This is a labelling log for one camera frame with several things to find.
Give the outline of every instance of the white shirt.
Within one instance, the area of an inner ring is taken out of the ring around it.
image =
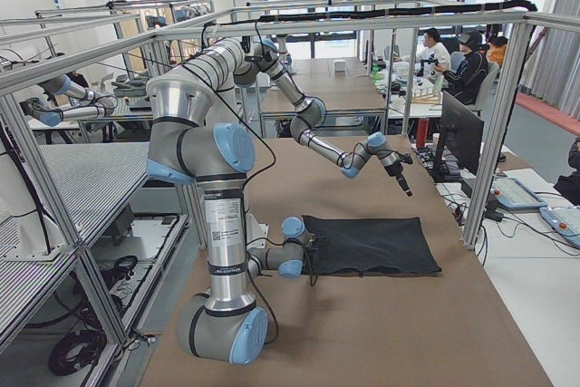
[[[435,43],[432,47],[425,47],[421,52],[417,53],[417,57],[415,58],[415,63],[420,63],[421,59],[429,59],[433,56],[433,59],[437,59],[439,61],[439,65],[449,69],[451,66],[451,56],[450,53],[447,51],[443,43]],[[403,56],[403,61],[409,61],[409,56]],[[434,63],[425,63],[425,68],[423,71],[424,77],[431,77],[431,76],[440,76],[442,73],[436,72],[433,68],[435,66]]]

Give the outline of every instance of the black cap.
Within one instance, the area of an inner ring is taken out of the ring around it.
[[[466,45],[471,50],[478,50],[481,46],[481,34],[475,29],[467,31],[458,38],[459,42]]]

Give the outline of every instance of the computer monitor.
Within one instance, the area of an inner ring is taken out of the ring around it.
[[[443,93],[440,139],[435,151],[431,176],[435,181],[459,181],[459,171],[452,160],[444,160],[445,148],[457,159],[459,167],[477,174],[483,120],[455,97]]]

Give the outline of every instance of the wooden tabletop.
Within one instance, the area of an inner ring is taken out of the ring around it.
[[[385,101],[377,92],[357,58],[344,58],[346,71],[334,73],[334,59],[295,61],[294,81],[306,94],[319,97],[328,111],[383,109]],[[294,106],[279,90],[269,89],[262,112],[292,112]]]
[[[362,138],[331,138],[352,150]],[[403,137],[389,137],[411,152]],[[175,339],[180,308],[208,287],[200,253],[169,327],[151,357],[141,386],[383,387],[552,385],[472,252],[426,170],[405,166],[407,198],[377,159],[356,179],[292,140],[269,140],[278,162],[247,186],[252,213],[281,240],[288,216],[318,218],[420,217],[430,250],[442,268],[435,276],[259,277],[274,307],[280,335],[249,366],[200,360]],[[256,169],[271,157],[257,145]]]

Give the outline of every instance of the plastic wrapped robot arm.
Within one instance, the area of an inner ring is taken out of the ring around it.
[[[347,177],[356,176],[376,155],[410,195],[401,162],[380,133],[354,153],[316,137],[313,129],[324,117],[323,105],[294,85],[273,48],[244,46],[223,39],[147,83],[148,95],[156,100],[147,171],[174,184],[195,183],[204,198],[210,288],[181,313],[178,340],[197,357],[237,364],[254,361],[266,338],[266,312],[256,306],[248,277],[263,269],[300,276],[309,236],[302,221],[291,218],[283,226],[281,248],[247,250],[243,187],[255,153],[235,114],[235,83],[249,85],[259,72],[267,73],[296,108],[292,133],[298,143],[337,164]]]
[[[92,120],[112,115],[117,107],[117,99],[108,94],[100,94],[71,81],[62,74],[46,82],[38,83],[46,92],[66,95],[78,105],[65,108],[52,108],[38,97],[20,103],[24,114],[36,118],[47,126],[54,127],[61,121]]]

